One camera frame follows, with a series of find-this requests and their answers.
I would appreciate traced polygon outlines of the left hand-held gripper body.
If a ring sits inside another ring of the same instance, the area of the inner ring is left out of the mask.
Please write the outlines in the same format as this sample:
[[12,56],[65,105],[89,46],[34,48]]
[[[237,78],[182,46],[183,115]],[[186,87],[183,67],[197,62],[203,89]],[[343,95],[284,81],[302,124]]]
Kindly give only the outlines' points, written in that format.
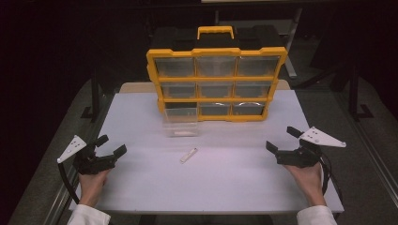
[[115,156],[98,157],[96,148],[94,142],[86,143],[81,137],[75,135],[56,161],[61,164],[74,157],[73,167],[80,174],[98,174],[112,169],[115,166]]

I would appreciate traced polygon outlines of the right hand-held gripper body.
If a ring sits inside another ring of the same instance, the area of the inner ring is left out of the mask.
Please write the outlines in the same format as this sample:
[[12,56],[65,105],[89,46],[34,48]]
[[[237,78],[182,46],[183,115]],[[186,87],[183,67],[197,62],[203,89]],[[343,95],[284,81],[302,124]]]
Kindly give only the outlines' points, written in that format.
[[313,167],[321,160],[323,155],[321,146],[346,147],[345,142],[330,136],[316,127],[310,127],[307,131],[301,132],[302,135],[297,138],[299,143],[297,149],[278,149],[278,152],[275,154],[278,164],[299,168]]

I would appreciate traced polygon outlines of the clear plastic drawer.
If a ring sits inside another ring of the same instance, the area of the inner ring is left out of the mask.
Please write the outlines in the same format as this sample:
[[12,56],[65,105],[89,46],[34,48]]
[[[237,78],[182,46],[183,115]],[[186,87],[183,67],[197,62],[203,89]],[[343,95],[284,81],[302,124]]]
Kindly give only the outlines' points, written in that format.
[[162,127],[167,137],[194,137],[198,135],[196,108],[166,109]]

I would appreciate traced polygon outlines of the small white stick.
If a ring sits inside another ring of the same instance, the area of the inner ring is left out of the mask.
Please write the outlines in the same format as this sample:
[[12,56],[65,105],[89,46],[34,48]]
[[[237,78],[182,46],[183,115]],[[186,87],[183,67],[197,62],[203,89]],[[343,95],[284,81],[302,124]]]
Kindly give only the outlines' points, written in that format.
[[181,159],[180,159],[180,163],[184,164],[185,162],[187,162],[192,156],[194,156],[197,153],[198,149],[197,148],[193,148],[189,153],[187,153],[186,155],[184,155]]

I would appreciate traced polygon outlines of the yellow and black drawer organizer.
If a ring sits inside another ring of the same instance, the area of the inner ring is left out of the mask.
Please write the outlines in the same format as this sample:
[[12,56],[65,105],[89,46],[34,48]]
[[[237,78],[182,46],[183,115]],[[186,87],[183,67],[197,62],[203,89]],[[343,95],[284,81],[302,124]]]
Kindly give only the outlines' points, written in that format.
[[[287,49],[279,34],[271,25],[256,25],[252,28],[233,26],[201,26],[196,29],[163,27],[156,30],[152,44],[146,53],[147,72],[154,83],[156,58],[180,58],[198,56],[278,56],[280,68],[273,96],[279,82],[279,74],[287,57]],[[156,93],[159,88],[154,83]],[[262,121],[264,117],[237,116],[221,120],[198,115],[199,121],[249,122]]]

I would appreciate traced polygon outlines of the person's left hand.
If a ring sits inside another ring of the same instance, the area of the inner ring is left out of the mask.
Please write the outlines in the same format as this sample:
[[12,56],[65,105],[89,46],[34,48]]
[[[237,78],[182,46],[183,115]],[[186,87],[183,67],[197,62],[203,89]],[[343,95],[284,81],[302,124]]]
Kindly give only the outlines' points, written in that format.
[[79,204],[95,207],[100,199],[103,186],[107,181],[110,170],[98,174],[80,174],[81,198]]

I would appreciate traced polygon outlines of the person's right hand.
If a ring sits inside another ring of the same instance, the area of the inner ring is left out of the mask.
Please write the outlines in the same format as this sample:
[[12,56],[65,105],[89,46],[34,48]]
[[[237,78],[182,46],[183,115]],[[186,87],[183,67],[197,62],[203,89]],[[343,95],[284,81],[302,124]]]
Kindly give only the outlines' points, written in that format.
[[322,190],[322,171],[319,163],[306,168],[291,165],[284,165],[284,167],[294,177],[310,206],[327,205]]

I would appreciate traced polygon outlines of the black metal stand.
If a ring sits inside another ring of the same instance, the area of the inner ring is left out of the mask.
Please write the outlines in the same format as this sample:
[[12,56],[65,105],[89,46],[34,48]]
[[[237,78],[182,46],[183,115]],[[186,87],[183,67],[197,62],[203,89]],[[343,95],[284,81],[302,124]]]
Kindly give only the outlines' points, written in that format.
[[348,111],[356,122],[362,118],[373,118],[366,104],[358,104],[359,99],[359,73],[355,66],[350,69]]
[[100,113],[100,84],[98,81],[97,71],[94,69],[91,73],[91,105],[84,108],[81,115],[84,119],[89,119],[94,123]]

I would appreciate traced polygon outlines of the set of clear organizer drawers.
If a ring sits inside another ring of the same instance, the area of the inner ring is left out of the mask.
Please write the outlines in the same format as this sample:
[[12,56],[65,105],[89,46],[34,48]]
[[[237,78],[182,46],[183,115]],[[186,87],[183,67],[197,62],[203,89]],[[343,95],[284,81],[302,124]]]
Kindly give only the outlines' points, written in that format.
[[156,58],[158,106],[193,109],[205,119],[264,117],[280,68],[278,56]]

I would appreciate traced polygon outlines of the aluminium frame rail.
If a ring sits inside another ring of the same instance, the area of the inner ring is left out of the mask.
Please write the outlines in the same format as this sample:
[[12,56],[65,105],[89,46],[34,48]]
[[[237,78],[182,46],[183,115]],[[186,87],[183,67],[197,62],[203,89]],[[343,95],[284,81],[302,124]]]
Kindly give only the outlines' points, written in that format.
[[65,214],[69,212],[71,198],[64,183],[61,183],[55,192],[54,202],[44,219],[43,225],[58,225],[63,220]]
[[352,119],[344,120],[340,134],[346,148],[340,151],[343,165],[338,170],[345,175],[341,187],[364,193],[366,200],[387,201],[398,208],[398,141],[393,127],[365,126]]

